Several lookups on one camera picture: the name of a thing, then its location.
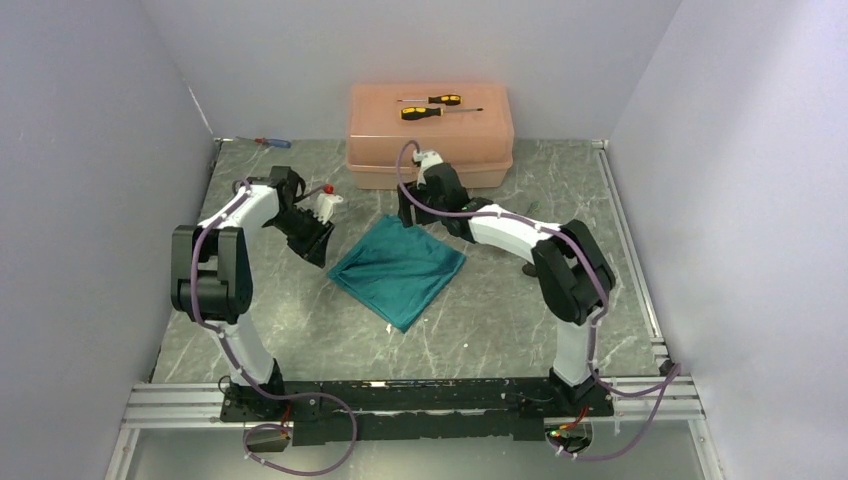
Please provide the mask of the teal cloth napkin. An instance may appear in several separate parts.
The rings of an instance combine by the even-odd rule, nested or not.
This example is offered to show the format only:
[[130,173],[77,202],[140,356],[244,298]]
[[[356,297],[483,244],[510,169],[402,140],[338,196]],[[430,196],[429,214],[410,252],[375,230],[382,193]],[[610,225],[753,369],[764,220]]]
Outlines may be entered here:
[[454,279],[466,256],[395,215],[376,222],[327,273],[392,327],[405,333]]

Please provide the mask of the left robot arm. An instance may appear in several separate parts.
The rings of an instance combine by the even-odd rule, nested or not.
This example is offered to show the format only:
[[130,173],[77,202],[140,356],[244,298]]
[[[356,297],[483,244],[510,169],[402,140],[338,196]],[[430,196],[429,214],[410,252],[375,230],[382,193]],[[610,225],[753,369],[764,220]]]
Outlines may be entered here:
[[279,417],[290,396],[250,314],[252,240],[275,229],[299,258],[322,268],[335,228],[332,217],[342,201],[332,185],[308,187],[292,168],[274,166],[264,177],[236,181],[232,198],[209,218],[173,231],[172,306],[214,339],[232,388],[261,419]]

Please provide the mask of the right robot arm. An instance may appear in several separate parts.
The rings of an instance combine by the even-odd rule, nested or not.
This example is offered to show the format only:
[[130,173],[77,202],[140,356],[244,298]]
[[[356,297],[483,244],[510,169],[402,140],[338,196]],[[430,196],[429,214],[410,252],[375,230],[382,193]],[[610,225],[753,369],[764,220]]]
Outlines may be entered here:
[[590,399],[596,328],[609,307],[616,277],[588,226],[577,219],[547,223],[470,197],[453,167],[428,168],[422,182],[397,187],[402,223],[441,223],[453,236],[511,253],[535,269],[545,305],[557,318],[557,351],[551,401],[574,415]]

